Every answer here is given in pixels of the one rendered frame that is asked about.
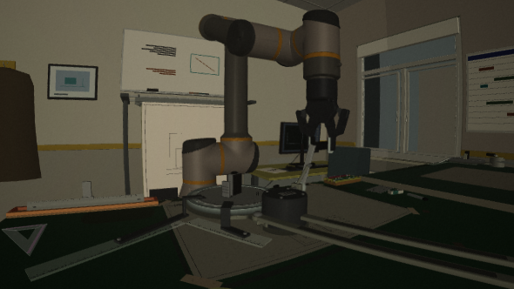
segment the picture frame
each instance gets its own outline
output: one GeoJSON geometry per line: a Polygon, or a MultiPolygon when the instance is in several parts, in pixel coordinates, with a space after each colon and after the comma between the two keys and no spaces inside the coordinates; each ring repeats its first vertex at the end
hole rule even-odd
{"type": "Polygon", "coordinates": [[[48,99],[98,100],[98,67],[48,64],[48,99]]]}

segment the metal rod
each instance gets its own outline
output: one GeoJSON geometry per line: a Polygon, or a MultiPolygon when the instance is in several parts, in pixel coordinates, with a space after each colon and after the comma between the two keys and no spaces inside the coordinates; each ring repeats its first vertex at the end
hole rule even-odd
{"type": "Polygon", "coordinates": [[[393,242],[393,243],[402,244],[402,245],[409,245],[409,246],[424,249],[424,250],[441,252],[444,254],[449,254],[449,255],[458,256],[458,257],[462,257],[462,258],[474,259],[474,260],[481,261],[481,262],[486,262],[486,263],[491,263],[491,264],[496,264],[496,265],[504,265],[504,266],[507,266],[510,268],[514,268],[514,258],[509,257],[509,256],[497,255],[497,257],[495,258],[492,256],[486,256],[485,254],[496,255],[496,254],[491,254],[488,252],[480,252],[480,251],[476,251],[476,250],[458,248],[453,245],[445,245],[445,244],[441,244],[441,243],[437,243],[437,242],[415,239],[415,238],[397,235],[397,234],[393,234],[393,233],[378,232],[376,230],[361,227],[359,225],[351,225],[351,224],[346,224],[346,223],[342,223],[342,222],[337,222],[338,224],[335,224],[335,222],[332,220],[312,216],[309,214],[305,214],[305,215],[301,216],[300,219],[302,221],[307,221],[308,223],[317,224],[317,225],[325,225],[325,226],[333,228],[333,229],[342,230],[342,231],[346,231],[346,232],[352,232],[352,233],[356,233],[356,234],[361,234],[364,236],[368,236],[368,237],[375,238],[375,239],[381,239],[381,240],[388,241],[388,242],[393,242]]]}
{"type": "Polygon", "coordinates": [[[478,282],[483,282],[495,286],[501,286],[503,288],[514,288],[514,277],[509,275],[503,275],[496,272],[486,272],[485,270],[476,269],[468,266],[456,265],[450,262],[445,262],[437,259],[430,259],[426,257],[417,256],[415,254],[401,252],[397,250],[391,250],[378,245],[370,245],[365,242],[342,238],[335,235],[319,232],[312,229],[302,228],[299,225],[292,224],[289,222],[281,221],[277,218],[268,216],[255,217],[252,216],[253,221],[259,221],[264,224],[273,225],[277,228],[295,232],[297,234],[307,236],[314,239],[319,239],[330,244],[339,245],[351,250],[371,254],[374,256],[391,259],[397,262],[415,265],[421,268],[446,273],[449,275],[471,279],[478,282]]]}

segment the dark brown object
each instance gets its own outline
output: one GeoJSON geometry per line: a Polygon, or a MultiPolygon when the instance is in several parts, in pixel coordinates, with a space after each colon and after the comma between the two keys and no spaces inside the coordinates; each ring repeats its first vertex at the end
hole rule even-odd
{"type": "Polygon", "coordinates": [[[0,67],[0,101],[0,182],[41,178],[30,75],[0,67]]]}

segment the colored bar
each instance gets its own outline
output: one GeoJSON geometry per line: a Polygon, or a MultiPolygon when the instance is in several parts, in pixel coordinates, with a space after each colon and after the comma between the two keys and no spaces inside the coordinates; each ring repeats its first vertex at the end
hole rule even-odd
{"type": "Polygon", "coordinates": [[[468,57],[468,61],[480,60],[480,59],[485,59],[485,58],[493,58],[493,57],[502,57],[505,55],[512,55],[512,54],[514,54],[514,49],[496,51],[496,52],[484,53],[484,54],[479,54],[479,55],[475,55],[472,57],[468,57]]]}
{"type": "Polygon", "coordinates": [[[479,68],[478,71],[492,71],[494,66],[479,68]]]}
{"type": "Polygon", "coordinates": [[[514,79],[514,76],[511,76],[511,77],[496,77],[496,78],[494,78],[494,81],[509,80],[509,79],[514,79]]]}
{"type": "Polygon", "coordinates": [[[506,100],[506,101],[488,101],[485,104],[512,104],[512,100],[506,100]]]}

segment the desk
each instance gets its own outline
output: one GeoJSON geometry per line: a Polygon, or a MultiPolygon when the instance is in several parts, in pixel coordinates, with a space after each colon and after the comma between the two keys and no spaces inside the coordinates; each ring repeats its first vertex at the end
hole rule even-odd
{"type": "MultiPolygon", "coordinates": [[[[327,165],[328,161],[314,161],[315,164],[319,165],[327,165]]],[[[258,165],[257,169],[263,169],[263,168],[275,168],[275,169],[284,169],[287,164],[277,164],[277,165],[258,165]]],[[[252,183],[251,185],[259,185],[259,178],[265,179],[267,181],[280,181],[280,184],[278,185],[291,185],[291,183],[294,182],[293,178],[298,179],[301,175],[302,171],[286,171],[286,172],[280,172],[280,173],[271,173],[271,172],[265,172],[265,171],[255,171],[251,172],[252,175],[252,183]]],[[[323,181],[323,179],[327,176],[328,168],[319,168],[319,169],[310,169],[308,171],[308,183],[313,182],[320,182],[323,181]]]]}

